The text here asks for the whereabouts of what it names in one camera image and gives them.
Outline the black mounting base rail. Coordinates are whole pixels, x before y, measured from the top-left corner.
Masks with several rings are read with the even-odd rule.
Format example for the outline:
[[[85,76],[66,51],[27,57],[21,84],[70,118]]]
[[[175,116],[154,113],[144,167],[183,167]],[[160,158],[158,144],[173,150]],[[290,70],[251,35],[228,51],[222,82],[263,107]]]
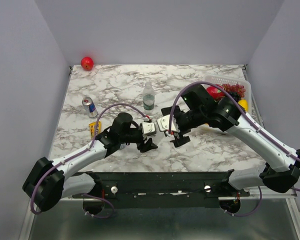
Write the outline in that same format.
[[[62,197],[103,197],[116,209],[219,208],[238,193],[223,172],[78,172],[65,181]]]

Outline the red apple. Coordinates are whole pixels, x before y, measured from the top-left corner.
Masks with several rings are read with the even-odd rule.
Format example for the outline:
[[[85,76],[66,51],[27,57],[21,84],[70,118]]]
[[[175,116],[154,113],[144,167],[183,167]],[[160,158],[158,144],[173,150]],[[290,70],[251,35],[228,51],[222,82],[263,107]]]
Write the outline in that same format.
[[[80,65],[85,71],[91,71],[94,67],[94,61],[91,57],[85,56],[81,59]]]

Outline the dark purple grape bunch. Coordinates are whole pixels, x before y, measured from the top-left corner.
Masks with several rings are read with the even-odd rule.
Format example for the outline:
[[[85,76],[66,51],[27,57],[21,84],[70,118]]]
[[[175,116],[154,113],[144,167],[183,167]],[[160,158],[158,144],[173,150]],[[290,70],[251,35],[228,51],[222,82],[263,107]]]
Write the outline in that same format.
[[[242,97],[237,92],[229,92],[228,93],[236,102],[239,102]]]

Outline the tilted silver drink can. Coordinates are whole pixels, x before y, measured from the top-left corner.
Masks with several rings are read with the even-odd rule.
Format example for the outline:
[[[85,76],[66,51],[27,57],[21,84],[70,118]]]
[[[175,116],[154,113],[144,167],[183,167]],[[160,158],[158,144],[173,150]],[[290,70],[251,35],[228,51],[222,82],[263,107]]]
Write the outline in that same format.
[[[124,149],[126,147],[126,143],[122,143],[119,147],[120,150]]]

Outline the upright red bull can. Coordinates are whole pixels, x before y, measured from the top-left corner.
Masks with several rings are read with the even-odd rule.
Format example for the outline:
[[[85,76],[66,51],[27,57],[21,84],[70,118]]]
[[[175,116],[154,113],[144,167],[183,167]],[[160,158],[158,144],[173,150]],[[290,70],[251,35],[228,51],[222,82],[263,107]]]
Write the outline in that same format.
[[[84,97],[82,99],[82,105],[90,118],[94,119],[98,116],[96,106],[90,97]]]

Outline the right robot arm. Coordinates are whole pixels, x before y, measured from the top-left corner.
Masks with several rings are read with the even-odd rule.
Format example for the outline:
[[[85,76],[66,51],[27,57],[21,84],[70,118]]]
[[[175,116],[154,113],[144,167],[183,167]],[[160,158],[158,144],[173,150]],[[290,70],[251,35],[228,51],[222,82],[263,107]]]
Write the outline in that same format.
[[[249,187],[265,186],[277,193],[292,189],[300,177],[300,149],[275,138],[229,93],[215,101],[205,85],[204,81],[191,83],[177,95],[189,111],[181,111],[176,101],[171,107],[163,108],[163,116],[157,120],[159,131],[172,135],[172,143],[177,148],[190,141],[186,134],[191,129],[208,124],[238,138],[266,161],[264,167],[230,171],[227,179],[220,183],[220,191],[226,196]]]

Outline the white plastic fruit basket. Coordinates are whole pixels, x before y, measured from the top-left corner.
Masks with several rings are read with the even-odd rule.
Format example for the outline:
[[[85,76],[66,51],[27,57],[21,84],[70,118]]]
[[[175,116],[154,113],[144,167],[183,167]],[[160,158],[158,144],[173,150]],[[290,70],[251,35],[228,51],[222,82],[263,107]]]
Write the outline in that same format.
[[[247,112],[250,115],[252,114],[252,89],[248,81],[239,78],[224,76],[224,75],[212,75],[212,74],[206,75],[204,77],[204,81],[215,85],[220,85],[220,86],[222,86],[223,84],[229,84],[229,85],[238,84],[243,86],[245,89],[243,99],[247,101],[247,106],[248,106]]]

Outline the red dragon fruit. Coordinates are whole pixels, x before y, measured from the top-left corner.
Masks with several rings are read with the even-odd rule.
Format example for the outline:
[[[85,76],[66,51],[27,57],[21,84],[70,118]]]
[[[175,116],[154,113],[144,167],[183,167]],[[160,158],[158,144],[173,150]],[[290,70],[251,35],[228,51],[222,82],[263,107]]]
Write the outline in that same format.
[[[225,96],[220,89],[214,86],[209,86],[206,90],[216,102],[220,101]]]

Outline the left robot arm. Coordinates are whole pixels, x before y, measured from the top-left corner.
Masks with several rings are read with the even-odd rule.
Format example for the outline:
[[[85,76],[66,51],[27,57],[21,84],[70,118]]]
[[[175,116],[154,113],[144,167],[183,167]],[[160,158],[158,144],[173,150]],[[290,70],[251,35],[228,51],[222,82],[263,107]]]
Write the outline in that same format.
[[[38,159],[22,186],[30,197],[31,211],[34,214],[46,212],[60,199],[73,195],[97,197],[101,185],[90,174],[78,172],[112,155],[122,145],[136,144],[141,153],[157,149],[151,138],[155,133],[155,124],[150,119],[137,124],[130,114],[122,112],[110,127],[82,148],[54,160]]]

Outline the red grape bunch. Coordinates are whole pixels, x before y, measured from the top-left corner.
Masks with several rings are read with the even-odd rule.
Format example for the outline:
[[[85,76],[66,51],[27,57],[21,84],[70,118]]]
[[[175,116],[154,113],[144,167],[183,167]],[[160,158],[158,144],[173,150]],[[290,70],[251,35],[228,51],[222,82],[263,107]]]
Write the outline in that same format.
[[[233,94],[234,96],[238,96],[240,99],[245,97],[246,89],[243,85],[230,85],[229,83],[226,83],[223,84],[222,87],[227,93]]]

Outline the yellow m&m's candy bag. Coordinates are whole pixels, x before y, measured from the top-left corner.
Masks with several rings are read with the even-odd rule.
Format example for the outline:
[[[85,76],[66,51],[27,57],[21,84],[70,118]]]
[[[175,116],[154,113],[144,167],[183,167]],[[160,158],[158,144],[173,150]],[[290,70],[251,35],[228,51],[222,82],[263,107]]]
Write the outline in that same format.
[[[102,129],[102,123],[100,121],[90,123],[89,131],[90,131],[91,139],[93,139],[95,135],[98,135],[101,132],[101,129]]]

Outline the green label water bottle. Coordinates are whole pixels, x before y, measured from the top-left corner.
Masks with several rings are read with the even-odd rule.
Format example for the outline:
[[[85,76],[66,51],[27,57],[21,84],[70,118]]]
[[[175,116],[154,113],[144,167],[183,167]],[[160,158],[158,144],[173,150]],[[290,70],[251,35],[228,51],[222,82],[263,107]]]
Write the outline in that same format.
[[[146,82],[142,92],[143,108],[152,111],[155,106],[155,90],[151,82]]]

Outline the clear unlabeled plastic bottle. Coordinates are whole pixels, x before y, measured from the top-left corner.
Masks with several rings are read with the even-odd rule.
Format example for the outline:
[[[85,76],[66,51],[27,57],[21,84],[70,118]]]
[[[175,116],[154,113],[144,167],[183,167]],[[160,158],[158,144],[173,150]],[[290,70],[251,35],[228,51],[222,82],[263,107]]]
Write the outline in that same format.
[[[169,136],[166,136],[165,132],[160,132],[159,130],[157,130],[156,133],[152,136],[152,140],[153,143],[160,148],[165,143],[168,143],[171,138]]]

